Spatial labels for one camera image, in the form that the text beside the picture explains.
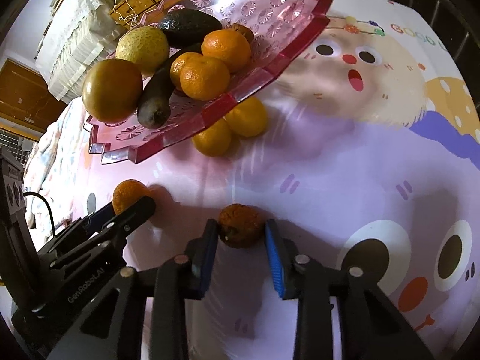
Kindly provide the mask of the orange tangerine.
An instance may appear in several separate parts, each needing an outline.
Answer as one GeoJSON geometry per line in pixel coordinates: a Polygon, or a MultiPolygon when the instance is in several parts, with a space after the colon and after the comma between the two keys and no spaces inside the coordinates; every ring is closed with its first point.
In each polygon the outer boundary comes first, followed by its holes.
{"type": "Polygon", "coordinates": [[[200,57],[202,57],[200,53],[188,51],[175,58],[169,70],[169,75],[177,90],[182,91],[180,75],[184,66],[192,59],[197,59],[200,57]]]}
{"type": "Polygon", "coordinates": [[[209,157],[224,155],[230,147],[232,133],[224,119],[191,138],[197,151],[209,157]]]}
{"type": "Polygon", "coordinates": [[[251,60],[251,46],[241,33],[221,29],[205,36],[202,54],[222,61],[231,73],[239,72],[251,60]]]}
{"type": "Polygon", "coordinates": [[[127,210],[141,198],[152,197],[151,191],[138,180],[124,180],[115,187],[112,207],[116,215],[127,210]]]}
{"type": "Polygon", "coordinates": [[[181,89],[194,100],[208,102],[223,94],[230,84],[230,71],[217,58],[192,59],[181,71],[181,89]]]}
{"type": "Polygon", "coordinates": [[[241,137],[256,137],[269,125],[269,116],[264,104],[252,96],[239,103],[224,119],[230,129],[241,137]]]}

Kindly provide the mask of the blackened banana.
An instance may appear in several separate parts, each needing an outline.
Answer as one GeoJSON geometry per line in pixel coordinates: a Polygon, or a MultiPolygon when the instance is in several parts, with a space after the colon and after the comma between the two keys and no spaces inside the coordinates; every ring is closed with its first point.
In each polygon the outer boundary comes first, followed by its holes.
{"type": "Polygon", "coordinates": [[[180,49],[163,62],[146,84],[137,104],[137,120],[144,128],[162,127],[171,116],[170,98],[174,92],[174,83],[170,78],[173,62],[187,52],[199,53],[201,44],[180,49]]]}

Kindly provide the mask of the red yellow apple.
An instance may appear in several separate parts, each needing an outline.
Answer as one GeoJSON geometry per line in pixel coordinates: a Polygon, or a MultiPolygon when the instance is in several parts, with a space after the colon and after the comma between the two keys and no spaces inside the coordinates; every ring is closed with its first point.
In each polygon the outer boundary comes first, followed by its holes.
{"type": "Polygon", "coordinates": [[[137,109],[143,91],[138,67],[123,59],[105,59],[89,69],[82,88],[86,111],[103,123],[115,124],[137,109]]]}

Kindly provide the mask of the yellow pear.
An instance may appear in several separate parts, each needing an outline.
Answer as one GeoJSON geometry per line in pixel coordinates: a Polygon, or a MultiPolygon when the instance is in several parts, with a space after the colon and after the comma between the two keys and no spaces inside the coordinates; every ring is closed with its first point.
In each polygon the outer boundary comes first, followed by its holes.
{"type": "Polygon", "coordinates": [[[134,63],[143,77],[151,77],[169,58],[168,39],[159,28],[143,26],[124,35],[115,50],[117,59],[134,63]]]}

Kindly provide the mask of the dark green avocado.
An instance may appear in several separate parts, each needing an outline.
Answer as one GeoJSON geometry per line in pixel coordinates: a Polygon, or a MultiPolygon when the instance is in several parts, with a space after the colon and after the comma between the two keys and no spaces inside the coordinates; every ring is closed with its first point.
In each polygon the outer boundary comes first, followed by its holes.
{"type": "Polygon", "coordinates": [[[203,42],[205,36],[223,28],[222,23],[214,16],[200,10],[173,10],[165,15],[157,24],[175,49],[182,49],[203,42]]]}

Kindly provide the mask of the orange tangerine front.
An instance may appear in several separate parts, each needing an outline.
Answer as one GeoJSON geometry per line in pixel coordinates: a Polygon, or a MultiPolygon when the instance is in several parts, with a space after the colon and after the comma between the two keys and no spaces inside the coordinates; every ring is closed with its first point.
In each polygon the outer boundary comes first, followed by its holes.
{"type": "Polygon", "coordinates": [[[205,36],[202,54],[222,61],[231,73],[239,72],[251,60],[251,46],[241,33],[221,29],[205,36]]]}

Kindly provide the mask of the small dark brown fruit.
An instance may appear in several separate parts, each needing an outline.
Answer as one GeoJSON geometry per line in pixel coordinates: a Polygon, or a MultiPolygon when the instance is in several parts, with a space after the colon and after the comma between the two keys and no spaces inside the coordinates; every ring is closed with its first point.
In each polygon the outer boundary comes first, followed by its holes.
{"type": "Polygon", "coordinates": [[[247,39],[248,43],[251,44],[254,40],[254,33],[246,26],[239,24],[239,23],[234,23],[230,27],[232,31],[235,31],[237,33],[241,33],[241,35],[244,36],[244,38],[247,39]]]}

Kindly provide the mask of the pink floral quilt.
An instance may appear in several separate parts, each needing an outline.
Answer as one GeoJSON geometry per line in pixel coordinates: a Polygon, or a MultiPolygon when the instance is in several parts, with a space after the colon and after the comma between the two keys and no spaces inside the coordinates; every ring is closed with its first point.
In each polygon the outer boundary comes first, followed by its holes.
{"type": "Polygon", "coordinates": [[[25,198],[25,220],[36,249],[72,220],[75,185],[85,169],[89,114],[78,97],[66,106],[32,148],[24,171],[24,190],[41,197],[25,198]]]}

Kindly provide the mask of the brown wooden door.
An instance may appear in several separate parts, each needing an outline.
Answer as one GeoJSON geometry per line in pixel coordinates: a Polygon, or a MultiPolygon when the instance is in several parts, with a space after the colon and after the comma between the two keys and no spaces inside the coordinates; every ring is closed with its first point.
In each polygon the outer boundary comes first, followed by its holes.
{"type": "Polygon", "coordinates": [[[0,76],[1,117],[38,133],[62,114],[67,104],[57,100],[37,72],[7,59],[0,76]]]}

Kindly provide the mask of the cartoon printed tablecloth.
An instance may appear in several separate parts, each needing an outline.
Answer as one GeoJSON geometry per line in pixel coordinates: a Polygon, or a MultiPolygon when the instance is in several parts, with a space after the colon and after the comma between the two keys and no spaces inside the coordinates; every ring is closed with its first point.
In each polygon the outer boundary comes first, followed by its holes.
{"type": "Polygon", "coordinates": [[[479,117],[470,90],[416,10],[334,0],[329,27],[269,87],[261,136],[220,158],[183,141],[140,164],[85,156],[72,219],[121,181],[153,189],[158,211],[128,239],[128,265],[157,267],[232,203],[277,221],[326,267],[352,264],[438,359],[479,319],[479,117]]]}

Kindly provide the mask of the lace covered piano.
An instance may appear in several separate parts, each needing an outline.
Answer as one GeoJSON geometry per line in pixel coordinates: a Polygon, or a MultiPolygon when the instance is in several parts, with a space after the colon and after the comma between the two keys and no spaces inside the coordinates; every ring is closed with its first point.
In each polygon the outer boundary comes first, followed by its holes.
{"type": "Polygon", "coordinates": [[[64,0],[49,22],[35,65],[57,100],[78,98],[89,69],[116,50],[126,29],[111,8],[112,0],[64,0]]]}

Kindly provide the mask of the pink plastic fruit bowl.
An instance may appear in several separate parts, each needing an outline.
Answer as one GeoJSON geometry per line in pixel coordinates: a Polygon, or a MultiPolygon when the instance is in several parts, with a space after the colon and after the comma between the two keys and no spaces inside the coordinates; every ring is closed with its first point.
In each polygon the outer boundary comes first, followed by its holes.
{"type": "Polygon", "coordinates": [[[278,78],[326,28],[333,0],[163,0],[125,36],[149,47],[150,30],[172,48],[147,80],[137,110],[109,123],[90,116],[89,152],[103,164],[138,164],[219,125],[278,78]]]}

